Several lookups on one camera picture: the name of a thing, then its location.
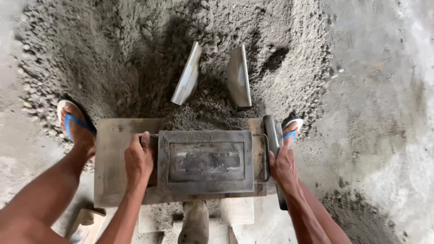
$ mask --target blue flip-flop strap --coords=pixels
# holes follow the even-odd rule
[[[69,139],[71,139],[71,141],[72,141],[72,138],[71,138],[71,134],[69,133],[69,122],[70,122],[71,120],[72,120],[73,122],[75,122],[75,123],[77,123],[77,124],[83,126],[84,128],[88,129],[90,132],[92,132],[92,134],[95,134],[95,133],[93,132],[93,130],[90,129],[89,125],[88,125],[86,122],[83,122],[83,121],[80,120],[79,118],[76,118],[76,117],[74,117],[74,116],[72,116],[72,115],[70,115],[70,114],[67,114],[67,115],[65,116],[65,130],[66,130],[66,133],[68,134]]]
[[[283,135],[283,139],[289,138],[291,136],[293,136],[293,139],[291,140],[291,143],[289,144],[289,146],[293,145],[294,140],[296,139],[296,136],[297,136],[297,132],[295,130],[293,130],[293,131]]]

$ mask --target concrete floor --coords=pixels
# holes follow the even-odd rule
[[[333,79],[323,98],[318,134],[295,146],[301,179],[318,196],[338,188],[339,177],[364,192],[410,243],[434,242],[434,3],[428,0],[322,0],[338,17],[330,26]],[[63,157],[63,148],[38,133],[17,98],[13,40],[24,0],[0,0],[0,207]],[[275,196],[257,199],[255,224],[234,228],[240,243],[296,243],[289,216]],[[66,213],[53,229],[65,235],[81,207],[92,205],[93,174],[84,172]],[[108,209],[109,218],[115,212]],[[267,226],[273,228],[270,235]],[[138,234],[133,243],[156,236]]]

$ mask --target hand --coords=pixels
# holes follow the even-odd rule
[[[125,150],[124,156],[127,189],[137,186],[146,187],[154,167],[152,149],[149,146],[149,132],[132,135],[130,146]]]
[[[274,181],[288,194],[295,194],[299,191],[299,174],[295,164],[294,151],[291,148],[281,147],[277,159],[270,151],[270,172]]]

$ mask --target dust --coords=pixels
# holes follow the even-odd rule
[[[321,202],[352,243],[400,243],[394,233],[395,224],[388,221],[387,215],[366,203],[365,198],[355,190],[341,192],[335,190]]]
[[[234,118],[291,113],[314,131],[332,58],[315,0],[31,0],[16,27],[23,43],[23,109],[43,133],[67,141],[61,98],[100,118],[168,118],[164,129],[241,129]],[[194,41],[202,46],[197,90],[170,102]],[[230,51],[246,46],[253,106],[226,88]]]

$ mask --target wooden plank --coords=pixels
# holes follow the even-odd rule
[[[104,214],[82,208],[67,239],[74,244],[94,244],[104,219]]]
[[[248,120],[252,133],[264,133],[262,119]],[[163,119],[101,119],[98,122],[95,157],[95,207],[116,207],[122,200],[126,187],[126,172],[124,151],[128,147],[131,135],[149,131],[158,133]],[[156,141],[151,141],[157,152]],[[255,191],[251,193],[232,193],[219,195],[162,195],[157,189],[156,161],[154,171],[149,180],[142,204],[156,204],[168,202],[187,202],[195,199],[222,199],[265,196],[264,180],[265,150],[263,138],[253,138],[253,163],[255,174]]]

